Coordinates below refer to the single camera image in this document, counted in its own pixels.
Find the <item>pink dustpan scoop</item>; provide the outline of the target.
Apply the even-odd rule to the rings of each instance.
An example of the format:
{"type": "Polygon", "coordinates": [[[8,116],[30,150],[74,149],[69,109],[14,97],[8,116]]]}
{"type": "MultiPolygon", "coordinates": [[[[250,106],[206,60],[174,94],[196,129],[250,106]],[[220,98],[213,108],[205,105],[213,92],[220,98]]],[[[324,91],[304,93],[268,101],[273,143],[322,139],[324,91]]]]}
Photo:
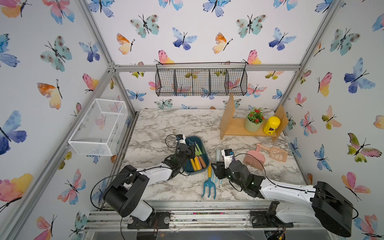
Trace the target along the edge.
{"type": "Polygon", "coordinates": [[[282,163],[285,163],[287,161],[288,154],[289,154],[285,150],[282,150],[278,147],[268,148],[268,147],[263,146],[260,143],[257,143],[256,151],[258,151],[258,152],[266,151],[270,154],[271,159],[278,161],[278,162],[282,162],[282,163]]]}

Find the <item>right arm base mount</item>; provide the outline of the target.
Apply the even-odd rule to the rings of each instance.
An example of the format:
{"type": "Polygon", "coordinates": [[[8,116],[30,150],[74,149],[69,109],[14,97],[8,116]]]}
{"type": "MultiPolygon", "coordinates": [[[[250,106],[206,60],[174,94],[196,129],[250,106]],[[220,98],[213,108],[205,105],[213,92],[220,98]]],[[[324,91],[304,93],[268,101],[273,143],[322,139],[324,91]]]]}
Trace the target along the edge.
{"type": "Polygon", "coordinates": [[[293,223],[284,223],[277,217],[279,201],[272,201],[268,209],[250,212],[250,222],[253,228],[293,228],[293,223]]]}

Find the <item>green rake brown handle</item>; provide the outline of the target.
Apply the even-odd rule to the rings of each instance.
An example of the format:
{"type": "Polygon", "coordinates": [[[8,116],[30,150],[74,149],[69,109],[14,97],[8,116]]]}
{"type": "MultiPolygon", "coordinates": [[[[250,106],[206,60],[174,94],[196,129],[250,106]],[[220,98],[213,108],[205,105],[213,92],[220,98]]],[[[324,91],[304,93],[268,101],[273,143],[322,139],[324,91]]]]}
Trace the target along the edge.
{"type": "Polygon", "coordinates": [[[195,155],[198,157],[199,160],[199,165],[201,166],[202,169],[205,169],[207,167],[203,157],[202,157],[202,151],[199,147],[198,144],[195,144],[195,155]]]}

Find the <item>teal fork yellow handle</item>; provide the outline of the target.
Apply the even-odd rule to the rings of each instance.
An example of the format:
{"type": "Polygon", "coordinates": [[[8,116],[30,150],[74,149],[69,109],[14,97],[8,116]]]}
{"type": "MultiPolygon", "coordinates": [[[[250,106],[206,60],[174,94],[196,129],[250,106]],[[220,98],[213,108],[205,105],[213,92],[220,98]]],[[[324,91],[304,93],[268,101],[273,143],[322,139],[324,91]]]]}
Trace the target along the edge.
{"type": "Polygon", "coordinates": [[[212,181],[212,165],[208,165],[208,179],[203,184],[203,194],[202,198],[206,195],[206,189],[208,190],[208,198],[211,197],[211,190],[214,191],[213,199],[216,199],[217,192],[216,192],[216,184],[212,181]]]}

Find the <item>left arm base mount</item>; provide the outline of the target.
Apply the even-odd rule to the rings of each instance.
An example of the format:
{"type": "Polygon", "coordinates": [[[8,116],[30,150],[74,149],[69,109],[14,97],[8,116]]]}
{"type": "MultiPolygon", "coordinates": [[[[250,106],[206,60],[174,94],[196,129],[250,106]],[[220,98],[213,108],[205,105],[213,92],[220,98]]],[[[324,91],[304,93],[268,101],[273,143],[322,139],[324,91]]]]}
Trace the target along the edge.
{"type": "Polygon", "coordinates": [[[153,212],[150,216],[142,221],[137,217],[129,217],[127,229],[140,230],[140,229],[168,229],[171,221],[171,214],[169,212],[153,212]]]}

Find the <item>wooden shelf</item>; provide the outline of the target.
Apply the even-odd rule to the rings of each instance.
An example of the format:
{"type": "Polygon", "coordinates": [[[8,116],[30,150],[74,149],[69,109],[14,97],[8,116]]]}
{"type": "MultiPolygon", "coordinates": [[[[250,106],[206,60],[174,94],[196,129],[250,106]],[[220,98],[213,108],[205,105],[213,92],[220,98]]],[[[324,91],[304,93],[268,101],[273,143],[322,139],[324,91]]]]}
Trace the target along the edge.
{"type": "Polygon", "coordinates": [[[234,95],[230,94],[220,122],[221,140],[224,139],[224,136],[249,136],[267,137],[271,138],[272,142],[276,142],[289,123],[282,105],[279,105],[272,117],[264,119],[260,123],[252,122],[248,117],[234,118],[235,110],[234,95]]]}

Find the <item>yellow plastic jar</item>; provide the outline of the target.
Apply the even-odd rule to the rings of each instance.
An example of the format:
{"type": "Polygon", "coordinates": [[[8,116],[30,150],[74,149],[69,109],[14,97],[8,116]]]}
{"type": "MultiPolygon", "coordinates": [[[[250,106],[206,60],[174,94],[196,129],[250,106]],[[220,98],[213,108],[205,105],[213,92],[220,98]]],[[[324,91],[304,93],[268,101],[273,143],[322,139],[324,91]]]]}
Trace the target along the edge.
{"type": "Polygon", "coordinates": [[[280,124],[281,120],[276,116],[272,116],[268,119],[267,123],[265,124],[263,132],[266,135],[273,135],[276,132],[277,128],[280,126],[280,124]]]}

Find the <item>white mesh wall basket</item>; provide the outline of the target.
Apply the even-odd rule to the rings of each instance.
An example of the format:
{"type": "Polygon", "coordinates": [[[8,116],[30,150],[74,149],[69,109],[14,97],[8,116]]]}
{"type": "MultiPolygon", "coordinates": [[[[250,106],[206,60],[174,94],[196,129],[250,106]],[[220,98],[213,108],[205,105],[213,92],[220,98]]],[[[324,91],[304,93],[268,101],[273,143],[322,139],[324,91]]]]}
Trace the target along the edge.
{"type": "Polygon", "coordinates": [[[79,155],[113,156],[128,117],[126,103],[94,99],[68,140],[79,155]]]}

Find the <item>potted red flower plant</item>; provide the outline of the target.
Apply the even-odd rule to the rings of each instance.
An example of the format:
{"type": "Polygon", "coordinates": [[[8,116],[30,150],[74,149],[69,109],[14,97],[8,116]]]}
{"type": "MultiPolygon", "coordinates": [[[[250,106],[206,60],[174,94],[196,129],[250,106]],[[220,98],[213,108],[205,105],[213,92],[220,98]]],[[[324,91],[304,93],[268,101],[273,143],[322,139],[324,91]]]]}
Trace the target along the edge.
{"type": "Polygon", "coordinates": [[[247,115],[244,122],[244,127],[249,132],[257,132],[265,120],[264,114],[261,108],[253,108],[247,115]]]}

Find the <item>teal shovel yellow handle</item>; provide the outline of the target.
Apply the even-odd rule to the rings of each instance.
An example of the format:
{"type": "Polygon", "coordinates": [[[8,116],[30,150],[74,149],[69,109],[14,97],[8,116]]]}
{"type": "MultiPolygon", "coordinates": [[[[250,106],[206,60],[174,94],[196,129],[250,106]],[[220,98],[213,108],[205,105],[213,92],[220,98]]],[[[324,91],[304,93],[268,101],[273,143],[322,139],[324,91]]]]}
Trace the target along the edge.
{"type": "Polygon", "coordinates": [[[189,155],[189,163],[192,166],[192,171],[196,172],[198,170],[198,168],[196,166],[196,162],[195,162],[195,158],[196,158],[196,145],[195,144],[190,145],[189,146],[189,150],[191,151],[191,154],[189,155]]]}

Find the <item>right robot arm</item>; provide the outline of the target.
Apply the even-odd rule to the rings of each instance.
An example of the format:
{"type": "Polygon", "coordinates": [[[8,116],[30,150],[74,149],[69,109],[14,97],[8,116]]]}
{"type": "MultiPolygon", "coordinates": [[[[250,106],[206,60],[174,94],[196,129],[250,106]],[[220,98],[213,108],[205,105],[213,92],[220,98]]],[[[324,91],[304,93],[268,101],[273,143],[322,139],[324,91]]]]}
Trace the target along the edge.
{"type": "Polygon", "coordinates": [[[271,201],[272,219],[282,224],[305,223],[321,225],[340,237],[352,235],[353,204],[331,185],[292,185],[252,174],[240,161],[228,166],[224,162],[211,163],[209,173],[227,179],[252,198],[271,201]]]}

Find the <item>pink hand brush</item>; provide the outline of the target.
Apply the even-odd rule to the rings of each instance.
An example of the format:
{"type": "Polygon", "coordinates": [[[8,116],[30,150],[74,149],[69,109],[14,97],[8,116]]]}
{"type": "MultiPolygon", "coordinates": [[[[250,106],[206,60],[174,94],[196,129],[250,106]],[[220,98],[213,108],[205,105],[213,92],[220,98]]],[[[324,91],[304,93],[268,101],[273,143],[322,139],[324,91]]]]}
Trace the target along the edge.
{"type": "Polygon", "coordinates": [[[265,161],[266,159],[262,153],[258,151],[248,151],[243,163],[256,169],[263,170],[265,161]]]}

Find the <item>teal plastic storage box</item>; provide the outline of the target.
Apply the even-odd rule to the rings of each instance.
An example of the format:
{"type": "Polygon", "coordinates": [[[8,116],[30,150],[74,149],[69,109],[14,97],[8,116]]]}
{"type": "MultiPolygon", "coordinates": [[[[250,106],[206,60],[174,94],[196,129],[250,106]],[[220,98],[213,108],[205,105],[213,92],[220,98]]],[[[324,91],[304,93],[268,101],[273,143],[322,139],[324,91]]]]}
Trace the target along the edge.
{"type": "Polygon", "coordinates": [[[210,160],[202,140],[197,136],[191,136],[186,138],[186,144],[195,150],[195,158],[187,160],[183,165],[184,173],[188,176],[203,173],[208,169],[210,160]]]}

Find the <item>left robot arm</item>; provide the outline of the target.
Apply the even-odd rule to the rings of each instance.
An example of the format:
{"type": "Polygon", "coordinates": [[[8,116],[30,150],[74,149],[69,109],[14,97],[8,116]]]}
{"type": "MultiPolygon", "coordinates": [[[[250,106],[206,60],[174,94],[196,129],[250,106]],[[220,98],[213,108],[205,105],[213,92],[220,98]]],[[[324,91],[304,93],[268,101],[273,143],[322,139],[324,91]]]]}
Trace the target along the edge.
{"type": "Polygon", "coordinates": [[[122,218],[131,216],[147,221],[154,215],[154,209],[142,200],[146,187],[173,179],[181,173],[182,166],[195,156],[195,146],[181,141],[175,153],[159,165],[142,170],[127,165],[106,187],[102,198],[122,218]]]}

